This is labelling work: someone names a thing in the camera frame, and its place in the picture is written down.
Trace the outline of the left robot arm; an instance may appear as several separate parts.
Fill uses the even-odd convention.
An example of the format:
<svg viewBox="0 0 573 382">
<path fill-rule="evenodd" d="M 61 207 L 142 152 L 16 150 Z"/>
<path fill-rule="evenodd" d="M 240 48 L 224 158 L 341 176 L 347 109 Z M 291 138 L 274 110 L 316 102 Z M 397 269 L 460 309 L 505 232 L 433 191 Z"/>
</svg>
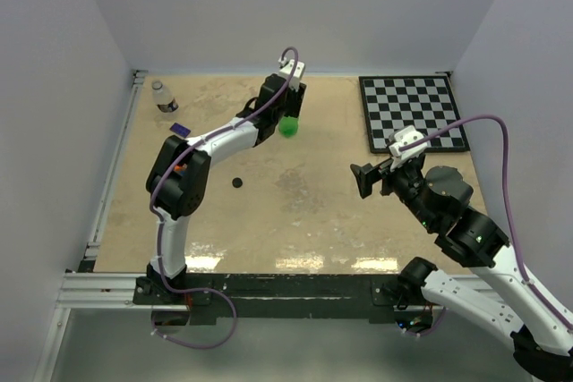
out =
<svg viewBox="0 0 573 382">
<path fill-rule="evenodd" d="M 165 140 L 146 182 L 150 211 L 158 218 L 156 251 L 148 277 L 157 277 L 153 291 L 165 303 L 184 297 L 184 247 L 191 214 L 201 205 L 210 169 L 234 154 L 259 146 L 275 132 L 281 119 L 298 118 L 306 85 L 297 67 L 268 76 L 259 95 L 251 98 L 229 123 L 189 139 Z"/>
</svg>

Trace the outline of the clear Pepsi bottle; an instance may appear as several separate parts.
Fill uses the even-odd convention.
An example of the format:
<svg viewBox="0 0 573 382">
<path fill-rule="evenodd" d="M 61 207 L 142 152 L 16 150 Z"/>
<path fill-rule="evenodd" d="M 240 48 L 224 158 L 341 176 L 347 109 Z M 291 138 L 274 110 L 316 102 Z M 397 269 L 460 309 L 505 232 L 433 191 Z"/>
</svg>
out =
<svg viewBox="0 0 573 382">
<path fill-rule="evenodd" d="M 154 80 L 151 83 L 151 91 L 154 104 L 160 112 L 169 114 L 178 109 L 175 97 L 163 81 Z"/>
</svg>

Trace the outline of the black bottle cap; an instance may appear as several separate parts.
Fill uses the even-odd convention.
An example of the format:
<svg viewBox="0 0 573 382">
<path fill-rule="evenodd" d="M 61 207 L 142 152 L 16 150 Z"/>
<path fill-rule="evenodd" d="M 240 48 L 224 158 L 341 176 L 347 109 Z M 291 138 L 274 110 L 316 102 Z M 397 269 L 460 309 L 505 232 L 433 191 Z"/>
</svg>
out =
<svg viewBox="0 0 573 382">
<path fill-rule="evenodd" d="M 232 180 L 232 185 L 233 185 L 235 188 L 240 188 L 240 187 L 243 186 L 243 181 L 242 181 L 240 178 L 236 177 L 236 178 L 234 178 L 234 179 Z"/>
</svg>

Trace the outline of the green plastic bottle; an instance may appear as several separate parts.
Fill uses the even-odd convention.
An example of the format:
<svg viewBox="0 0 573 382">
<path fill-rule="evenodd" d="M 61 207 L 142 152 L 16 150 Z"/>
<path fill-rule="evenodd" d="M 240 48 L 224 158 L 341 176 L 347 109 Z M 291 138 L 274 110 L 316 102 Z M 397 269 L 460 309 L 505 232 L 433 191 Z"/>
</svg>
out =
<svg viewBox="0 0 573 382">
<path fill-rule="evenodd" d="M 283 137 L 294 137 L 299 128 L 299 119 L 293 116 L 283 116 L 278 123 L 278 131 Z"/>
</svg>

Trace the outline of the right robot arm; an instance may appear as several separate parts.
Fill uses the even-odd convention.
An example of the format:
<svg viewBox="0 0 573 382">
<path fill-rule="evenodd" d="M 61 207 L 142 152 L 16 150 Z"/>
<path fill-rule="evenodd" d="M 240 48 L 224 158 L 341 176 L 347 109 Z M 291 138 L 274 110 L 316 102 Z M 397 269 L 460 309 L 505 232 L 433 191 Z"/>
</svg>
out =
<svg viewBox="0 0 573 382">
<path fill-rule="evenodd" d="M 376 166 L 351 165 L 359 194 L 398 197 L 435 244 L 461 267 L 488 284 L 494 301 L 462 285 L 430 261 L 416 257 L 399 273 L 396 289 L 403 306 L 422 300 L 451 310 L 497 338 L 513 352 L 517 364 L 541 381 L 572 379 L 570 315 L 559 320 L 550 311 L 560 305 L 551 295 L 541 299 L 532 292 L 535 277 L 520 273 L 515 248 L 508 236 L 484 213 L 470 205 L 472 187 L 454 167 L 422 171 L 423 157 L 393 169 L 387 159 Z"/>
</svg>

